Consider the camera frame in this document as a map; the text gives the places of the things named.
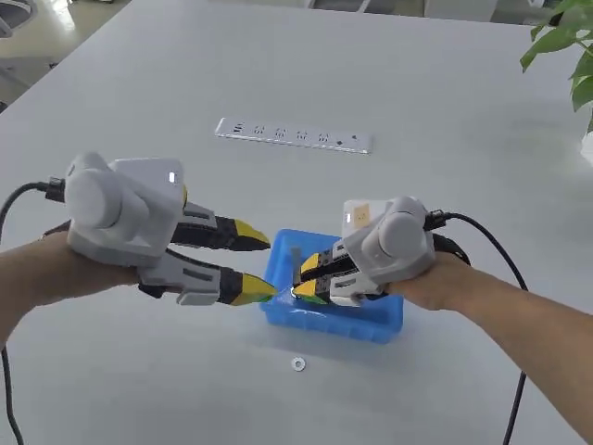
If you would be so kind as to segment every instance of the blue tray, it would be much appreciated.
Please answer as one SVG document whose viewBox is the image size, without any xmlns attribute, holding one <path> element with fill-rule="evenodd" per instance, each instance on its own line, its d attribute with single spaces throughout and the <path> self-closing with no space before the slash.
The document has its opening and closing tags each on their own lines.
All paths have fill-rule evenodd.
<svg viewBox="0 0 593 445">
<path fill-rule="evenodd" d="M 391 295 L 365 300 L 358 308 L 307 303 L 290 293 L 293 264 L 290 248 L 301 249 L 301 262 L 315 252 L 330 248 L 339 238 L 283 229 L 271 248 L 265 280 L 280 290 L 270 301 L 260 303 L 270 324 L 337 334 L 342 337 L 388 343 L 403 325 L 403 298 Z"/>
</svg>

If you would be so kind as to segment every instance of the washer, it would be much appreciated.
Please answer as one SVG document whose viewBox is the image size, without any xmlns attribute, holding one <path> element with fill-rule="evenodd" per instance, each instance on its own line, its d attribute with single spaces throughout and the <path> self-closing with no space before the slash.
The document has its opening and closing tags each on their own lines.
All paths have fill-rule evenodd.
<svg viewBox="0 0 593 445">
<path fill-rule="evenodd" d="M 300 373 L 307 366 L 307 362 L 305 362 L 305 359 L 302 357 L 295 357 L 293 361 L 291 361 L 291 365 L 295 371 Z"/>
</svg>

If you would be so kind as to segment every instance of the black cable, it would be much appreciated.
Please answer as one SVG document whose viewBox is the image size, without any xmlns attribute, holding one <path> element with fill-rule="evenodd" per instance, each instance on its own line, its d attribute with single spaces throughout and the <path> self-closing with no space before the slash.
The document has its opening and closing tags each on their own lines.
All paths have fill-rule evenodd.
<svg viewBox="0 0 593 445">
<path fill-rule="evenodd" d="M 509 264 L 509 267 L 511 268 L 512 273 L 515 275 L 515 278 L 517 279 L 517 282 L 519 283 L 519 287 L 522 290 L 529 290 L 529 289 L 527 289 L 527 284 L 525 283 L 523 276 L 519 272 L 519 269 L 517 269 L 517 266 L 515 265 L 514 261 L 511 259 L 511 257 L 507 253 L 507 251 L 497 241 L 497 239 L 490 232 L 488 232 L 488 230 L 482 224 L 480 224 L 475 219 L 470 218 L 469 216 L 463 215 L 462 213 L 448 213 L 448 212 L 446 212 L 446 213 L 441 213 L 439 216 L 444 217 L 443 222 L 446 220 L 461 220 L 461 221 L 464 221 L 464 222 L 472 225 L 473 227 L 478 229 L 480 232 L 482 232 L 482 234 L 486 238 L 488 238 L 488 241 L 490 241 L 492 243 L 492 245 L 496 248 L 496 250 L 502 256 L 502 258 L 504 258 L 504 260 L 507 262 L 507 264 Z M 523 396 L 526 378 L 527 378 L 527 375 L 523 371 L 521 371 L 521 374 L 519 375 L 519 383 L 517 384 L 517 389 L 515 390 L 515 398 L 512 402 L 511 416 L 509 417 L 509 423 L 507 424 L 507 431 L 504 435 L 504 439 L 502 440 L 502 445 L 510 445 L 511 444 L 512 431 L 515 428 L 515 423 L 517 421 L 517 414 L 519 412 L 519 405 L 521 404 L 521 398 Z"/>
<path fill-rule="evenodd" d="M 10 207 L 23 193 L 28 192 L 29 190 L 39 190 L 40 192 L 45 192 L 47 190 L 47 183 L 28 183 L 22 185 L 12 192 L 6 199 L 2 209 L 0 209 L 0 242 L 2 240 L 2 229 L 4 228 L 4 222 Z M 6 346 L 4 346 L 2 349 L 2 369 L 4 371 L 4 388 L 6 391 L 6 417 L 10 423 L 10 428 L 12 429 L 12 433 L 15 436 L 17 445 L 24 445 L 25 442 L 22 439 L 22 434 L 20 434 L 19 424 L 15 418 L 12 404 L 12 380 L 10 378 L 10 363 L 8 361 L 8 351 L 6 350 Z"/>
</svg>

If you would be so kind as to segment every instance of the white power strip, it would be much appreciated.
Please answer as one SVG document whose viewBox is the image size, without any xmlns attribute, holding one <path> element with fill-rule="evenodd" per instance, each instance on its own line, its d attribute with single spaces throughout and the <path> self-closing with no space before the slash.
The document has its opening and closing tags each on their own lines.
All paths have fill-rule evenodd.
<svg viewBox="0 0 593 445">
<path fill-rule="evenodd" d="M 371 153 L 372 139 L 367 133 L 334 132 L 294 124 L 222 118 L 214 134 L 232 139 L 246 139 L 287 146 L 310 146 L 349 153 Z"/>
</svg>

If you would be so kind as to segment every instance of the green plant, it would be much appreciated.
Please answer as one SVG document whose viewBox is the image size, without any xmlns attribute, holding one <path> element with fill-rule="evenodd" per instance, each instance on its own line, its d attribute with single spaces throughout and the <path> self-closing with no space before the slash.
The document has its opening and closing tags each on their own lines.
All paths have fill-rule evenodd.
<svg viewBox="0 0 593 445">
<path fill-rule="evenodd" d="M 541 32 L 547 23 L 541 23 L 531 30 L 531 40 L 534 44 L 521 57 L 521 66 L 525 72 L 538 54 L 553 53 L 572 45 L 581 46 L 583 56 L 570 77 L 573 82 L 573 108 L 577 111 L 593 101 L 593 0 L 563 0 L 553 10 L 554 15 L 561 13 L 570 19 L 562 20 L 558 27 L 543 35 Z M 589 131 L 592 129 L 593 125 L 590 123 Z"/>
</svg>

